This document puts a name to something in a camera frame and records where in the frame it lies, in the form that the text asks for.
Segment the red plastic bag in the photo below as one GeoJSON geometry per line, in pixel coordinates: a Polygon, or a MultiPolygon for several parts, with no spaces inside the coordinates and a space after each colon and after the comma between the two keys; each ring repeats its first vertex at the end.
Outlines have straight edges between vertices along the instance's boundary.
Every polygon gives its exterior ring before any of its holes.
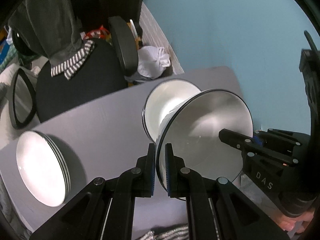
{"type": "Polygon", "coordinates": [[[98,28],[97,30],[88,32],[83,39],[87,40],[92,38],[98,38],[105,40],[109,34],[110,32],[105,27],[103,27],[103,25],[101,25],[100,28],[98,28]]]}

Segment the striped cloth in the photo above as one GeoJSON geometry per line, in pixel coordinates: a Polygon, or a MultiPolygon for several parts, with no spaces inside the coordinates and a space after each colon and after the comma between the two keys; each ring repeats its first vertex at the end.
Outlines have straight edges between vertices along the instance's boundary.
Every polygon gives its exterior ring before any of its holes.
{"type": "Polygon", "coordinates": [[[64,76],[70,80],[86,61],[93,49],[94,42],[92,40],[84,41],[84,46],[72,58],[57,66],[51,66],[51,76],[53,77],[64,72],[64,76]]]}
{"type": "Polygon", "coordinates": [[[178,226],[159,235],[154,235],[154,231],[149,231],[137,240],[189,240],[189,228],[188,225],[178,226]]]}

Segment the light blue wall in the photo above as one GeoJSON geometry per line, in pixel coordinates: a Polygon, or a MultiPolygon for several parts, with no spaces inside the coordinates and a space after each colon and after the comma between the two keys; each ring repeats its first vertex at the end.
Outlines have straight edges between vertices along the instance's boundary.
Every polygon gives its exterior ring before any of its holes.
{"type": "Polygon", "coordinates": [[[299,72],[308,30],[320,37],[294,0],[144,0],[188,71],[234,69],[256,129],[310,133],[299,72]]]}

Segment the chair seat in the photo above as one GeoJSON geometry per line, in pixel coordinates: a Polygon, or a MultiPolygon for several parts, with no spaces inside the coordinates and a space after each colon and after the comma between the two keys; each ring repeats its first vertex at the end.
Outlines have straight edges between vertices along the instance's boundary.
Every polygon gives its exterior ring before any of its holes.
{"type": "Polygon", "coordinates": [[[113,47],[105,40],[92,39],[95,49],[73,78],[51,77],[48,61],[39,73],[36,108],[40,122],[76,106],[128,87],[113,47]]]}

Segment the table surface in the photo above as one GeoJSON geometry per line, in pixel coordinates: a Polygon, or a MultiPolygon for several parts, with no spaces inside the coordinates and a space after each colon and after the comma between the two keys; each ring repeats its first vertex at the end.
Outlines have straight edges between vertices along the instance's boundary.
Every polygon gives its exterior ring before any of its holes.
{"type": "MultiPolygon", "coordinates": [[[[180,78],[201,90],[226,89],[242,97],[233,71],[225,66],[191,71],[127,88],[65,112],[34,128],[50,136],[64,155],[71,176],[65,203],[96,177],[111,179],[135,166],[151,142],[142,126],[145,101],[156,85],[180,78]]],[[[18,215],[34,231],[59,207],[37,201],[24,185],[16,163],[17,140],[0,151],[0,173],[18,215]]],[[[187,223],[184,201],[171,199],[157,177],[152,198],[136,198],[132,239],[150,228],[187,223]]]]}

